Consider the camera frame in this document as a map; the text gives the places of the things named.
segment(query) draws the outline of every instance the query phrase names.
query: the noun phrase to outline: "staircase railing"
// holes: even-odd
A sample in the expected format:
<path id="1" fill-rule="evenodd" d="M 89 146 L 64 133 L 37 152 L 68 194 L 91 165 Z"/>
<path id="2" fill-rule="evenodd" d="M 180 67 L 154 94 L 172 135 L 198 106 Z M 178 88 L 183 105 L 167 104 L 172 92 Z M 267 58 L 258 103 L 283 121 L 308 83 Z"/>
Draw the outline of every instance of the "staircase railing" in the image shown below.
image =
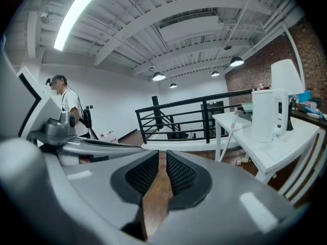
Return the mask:
<path id="1" fill-rule="evenodd" d="M 212 121 L 214 123 L 214 119 L 211 118 L 209 119 L 208 114 L 214 111 L 222 111 L 226 108 L 233 108 L 233 107 L 240 107 L 241 104 L 234 104 L 234 105 L 228 105 L 228 106 L 221 106 L 217 108 L 212 108 L 209 109 L 207 108 L 207 101 L 210 100 L 217 100 L 217 99 L 222 99 L 222 98 L 227 98 L 227 97 L 233 97 L 233 96 L 240 96 L 240 95 L 246 95 L 246 94 L 251 94 L 254 89 L 248 89 L 248 90 L 241 90 L 241 91 L 234 91 L 234 92 L 227 92 L 227 93 L 220 93 L 220 94 L 213 94 L 213 95 L 208 95 L 208 96 L 203 96 L 203 97 L 198 97 L 198 98 L 193 98 L 193 99 L 188 99 L 188 100 L 183 100 L 183 101 L 178 101 L 178 102 L 173 102 L 169 104 L 163 104 L 163 105 L 156 105 L 156 106 L 151 106 L 143 109 L 136 110 L 136 116 L 138 120 L 138 124 L 141 130 L 142 138 L 145 144 L 147 144 L 147 141 L 190 141 L 190 140 L 206 140 L 206 143 L 210 143 L 210 139 L 215 138 L 215 136 L 210 136 L 210 131 L 214 131 L 215 134 L 215 126 L 212 128 L 209 127 L 209 121 Z M 165 115 L 161 109 L 165 108 L 170 108 L 170 107 L 175 107 L 175 106 L 182 106 L 182 105 L 187 105 L 187 104 L 193 104 L 193 103 L 202 103 L 203 104 L 203 110 L 195 110 L 195 111 L 190 111 L 190 112 L 182 112 L 182 113 L 175 113 L 175 114 L 169 114 Z M 154 111 L 154 110 L 160 110 L 161 115 L 155 115 L 154 117 L 150 117 L 151 115 L 154 115 L 154 113 L 151 113 L 147 116 L 140 117 L 140 113 L 143 112 L 149 112 L 149 111 Z M 179 116 L 179 115 L 186 115 L 186 114 L 193 114 L 193 113 L 202 113 L 202 118 L 203 119 L 197 119 L 197 120 L 190 120 L 190 121 L 182 121 L 182 122 L 174 122 L 174 116 Z M 150 125 L 149 123 L 154 121 L 154 120 L 162 120 L 162 124 L 155 123 L 153 125 Z M 145 124 L 142 124 L 142 121 L 145 120 L 150 120 L 146 122 Z M 190 129 L 190 130 L 181 130 L 180 125 L 185 125 L 185 124 L 192 124 L 192 123 L 203 123 L 203 129 Z M 164 126 L 167 126 L 170 128 L 173 133 L 178 132 L 178 133 L 192 133 L 192 132 L 203 132 L 203 137 L 199 138 L 188 138 L 188 139 L 149 139 L 152 135 L 155 134 L 168 134 L 171 132 L 159 132 L 159 128 L 162 128 Z M 151 128 L 156 127 L 155 131 L 150 131 Z"/>

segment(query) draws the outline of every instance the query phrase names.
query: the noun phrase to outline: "electric kettle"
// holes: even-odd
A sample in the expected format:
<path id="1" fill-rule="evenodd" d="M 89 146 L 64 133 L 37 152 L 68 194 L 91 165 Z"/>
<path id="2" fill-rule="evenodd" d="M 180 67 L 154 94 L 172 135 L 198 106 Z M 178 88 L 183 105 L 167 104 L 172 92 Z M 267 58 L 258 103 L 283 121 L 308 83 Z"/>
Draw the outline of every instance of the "electric kettle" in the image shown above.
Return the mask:
<path id="1" fill-rule="evenodd" d="M 271 89 L 252 92 L 253 117 L 251 137 L 259 142 L 271 142 L 287 127 L 289 96 L 287 90 Z M 282 103 L 282 114 L 278 114 L 278 103 Z"/>

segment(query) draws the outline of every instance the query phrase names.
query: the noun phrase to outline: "cable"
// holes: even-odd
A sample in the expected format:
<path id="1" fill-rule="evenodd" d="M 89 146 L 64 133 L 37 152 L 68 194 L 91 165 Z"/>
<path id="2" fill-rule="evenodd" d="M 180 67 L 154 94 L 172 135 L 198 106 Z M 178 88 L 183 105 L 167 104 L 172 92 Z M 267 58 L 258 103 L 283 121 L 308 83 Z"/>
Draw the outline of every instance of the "cable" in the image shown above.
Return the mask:
<path id="1" fill-rule="evenodd" d="M 230 132 L 229 132 L 229 135 L 228 135 L 228 140 L 227 140 L 227 143 L 226 143 L 226 145 L 225 145 L 225 148 L 224 148 L 224 150 L 223 150 L 223 152 L 222 152 L 222 154 L 221 154 L 221 156 L 220 156 L 220 158 L 219 158 L 219 161 L 220 161 L 220 162 L 221 162 L 222 159 L 224 158 L 224 155 L 225 155 L 225 153 L 226 153 L 226 151 L 227 151 L 227 148 L 228 148 L 228 145 L 229 145 L 229 142 L 230 142 L 231 136 L 233 135 L 233 132 L 234 132 L 234 127 L 235 127 L 236 119 L 237 119 L 238 116 L 239 116 L 239 112 L 238 112 L 237 108 L 234 107 L 234 120 L 233 120 L 233 122 L 232 122 L 231 125 L 230 125 Z"/>

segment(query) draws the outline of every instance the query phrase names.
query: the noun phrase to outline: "man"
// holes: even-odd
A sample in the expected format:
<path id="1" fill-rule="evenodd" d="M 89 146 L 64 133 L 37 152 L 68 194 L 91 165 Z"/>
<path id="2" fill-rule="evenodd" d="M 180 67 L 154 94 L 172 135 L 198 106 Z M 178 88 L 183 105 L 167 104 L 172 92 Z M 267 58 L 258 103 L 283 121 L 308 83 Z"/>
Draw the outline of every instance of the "man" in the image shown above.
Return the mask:
<path id="1" fill-rule="evenodd" d="M 67 79 L 61 74 L 52 77 L 50 82 L 51 90 L 56 90 L 61 95 L 61 106 L 63 111 L 70 112 L 75 118 L 75 132 L 77 136 L 91 138 L 88 129 L 80 121 L 83 119 L 82 107 L 77 94 L 67 87 Z"/>

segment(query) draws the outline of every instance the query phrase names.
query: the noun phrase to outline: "white lamp shade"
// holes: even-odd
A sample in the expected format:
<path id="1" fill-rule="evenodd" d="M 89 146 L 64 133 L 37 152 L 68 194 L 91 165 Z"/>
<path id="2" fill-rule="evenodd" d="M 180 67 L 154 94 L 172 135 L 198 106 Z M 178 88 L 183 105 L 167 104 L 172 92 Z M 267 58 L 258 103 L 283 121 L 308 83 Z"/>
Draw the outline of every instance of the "white lamp shade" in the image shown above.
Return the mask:
<path id="1" fill-rule="evenodd" d="M 291 59 L 271 65 L 271 89 L 285 89 L 288 95 L 303 93 L 300 76 Z"/>

